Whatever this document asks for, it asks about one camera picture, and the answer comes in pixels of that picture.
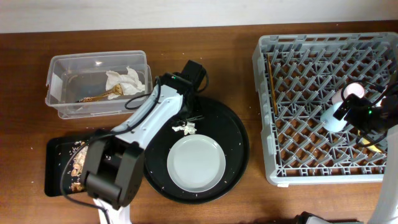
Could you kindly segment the small white napkin scrap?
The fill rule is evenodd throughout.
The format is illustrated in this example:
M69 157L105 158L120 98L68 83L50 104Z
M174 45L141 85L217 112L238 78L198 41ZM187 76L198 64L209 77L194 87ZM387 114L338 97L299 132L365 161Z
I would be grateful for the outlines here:
M195 128L195 123L187 122L184 125L181 126L174 126L172 129L175 132L178 131L183 131L184 135L189 135L189 134L196 134L197 129Z

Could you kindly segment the yellow bowl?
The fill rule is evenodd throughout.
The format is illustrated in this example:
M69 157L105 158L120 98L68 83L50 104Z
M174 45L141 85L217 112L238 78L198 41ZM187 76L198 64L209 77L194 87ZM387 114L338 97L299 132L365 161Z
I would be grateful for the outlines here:
M368 133L362 133L361 131L358 131L356 144L360 147L365 147L372 152L382 153L383 150L379 146L377 146L377 144L379 144L383 139L383 136L381 136L381 139L373 139L373 137L370 136Z

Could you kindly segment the pink cup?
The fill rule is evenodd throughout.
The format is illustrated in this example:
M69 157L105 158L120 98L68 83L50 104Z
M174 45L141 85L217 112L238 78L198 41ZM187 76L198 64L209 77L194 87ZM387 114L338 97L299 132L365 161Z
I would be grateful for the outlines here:
M341 97L341 92L342 92L342 88L339 89L331 98L331 102L333 105L342 102L343 99ZM349 85L346 86L346 88L343 91L343 96L345 98L348 97L348 95L350 94L354 94L356 96L358 96L359 98L362 98L365 94L365 89L363 88L363 86L359 83L351 83Z

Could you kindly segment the blue cup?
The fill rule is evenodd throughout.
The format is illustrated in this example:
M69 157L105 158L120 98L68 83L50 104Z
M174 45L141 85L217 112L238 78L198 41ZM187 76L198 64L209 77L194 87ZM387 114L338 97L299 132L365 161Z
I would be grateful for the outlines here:
M329 132L340 132L347 124L347 121L344 119L338 120L333 116L334 112L338 110L341 104L342 102L337 102L329 107L320 117L320 121L324 123L323 127Z

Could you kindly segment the grey plate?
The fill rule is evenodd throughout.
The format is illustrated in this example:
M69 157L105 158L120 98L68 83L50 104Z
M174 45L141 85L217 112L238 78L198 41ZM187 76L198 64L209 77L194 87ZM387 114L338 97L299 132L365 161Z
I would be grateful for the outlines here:
M215 187L226 170L221 146L212 138L194 134L181 138L167 156L167 171L184 191L201 193Z

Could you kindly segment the gold foil wrapper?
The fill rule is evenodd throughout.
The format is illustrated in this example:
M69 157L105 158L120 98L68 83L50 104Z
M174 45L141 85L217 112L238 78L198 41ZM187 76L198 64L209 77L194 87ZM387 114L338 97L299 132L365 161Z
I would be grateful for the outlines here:
M91 101L98 101L102 98L106 98L110 95L116 95L116 96L122 96L123 95L123 89L120 84L117 84L112 87L112 89L107 90L106 92L98 95L98 96L90 96L90 97L84 97L78 101L77 103L86 103L86 102L91 102Z

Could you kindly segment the food scraps with rice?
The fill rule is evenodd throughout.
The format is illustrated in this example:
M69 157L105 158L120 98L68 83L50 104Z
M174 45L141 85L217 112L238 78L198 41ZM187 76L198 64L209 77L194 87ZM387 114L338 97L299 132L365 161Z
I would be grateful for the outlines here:
M72 170L68 173L71 177L70 190L73 193L82 192L85 187L80 183L80 177L83 172L83 166L85 163L85 157L88 150L88 146L85 146L74 158L72 162Z

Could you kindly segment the white napkin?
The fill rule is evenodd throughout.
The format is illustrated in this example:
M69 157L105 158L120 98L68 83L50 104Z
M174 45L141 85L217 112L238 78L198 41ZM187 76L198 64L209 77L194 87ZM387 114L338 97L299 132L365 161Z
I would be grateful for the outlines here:
M126 68L126 75L121 75L118 72L110 70L106 72L106 75L108 76L105 87L106 91L112 89L113 86L117 84L120 84L123 95L135 95L136 93L145 91L145 84L139 80L138 73L130 67Z

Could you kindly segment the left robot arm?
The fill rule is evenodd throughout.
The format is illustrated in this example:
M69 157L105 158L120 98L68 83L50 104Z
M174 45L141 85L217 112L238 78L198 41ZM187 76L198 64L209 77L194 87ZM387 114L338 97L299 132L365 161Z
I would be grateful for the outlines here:
M171 118L187 119L208 81L205 68L189 60L182 72L156 79L153 92L125 122L88 141L81 182L101 223L130 223L129 205L141 186L144 151Z

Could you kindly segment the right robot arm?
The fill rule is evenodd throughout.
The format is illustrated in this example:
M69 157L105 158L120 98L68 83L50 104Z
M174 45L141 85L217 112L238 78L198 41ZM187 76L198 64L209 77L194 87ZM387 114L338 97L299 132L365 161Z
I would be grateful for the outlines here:
M372 108L350 95L333 114L356 128L385 132L387 159L377 205L369 223L397 223L397 95L382 97L381 106Z

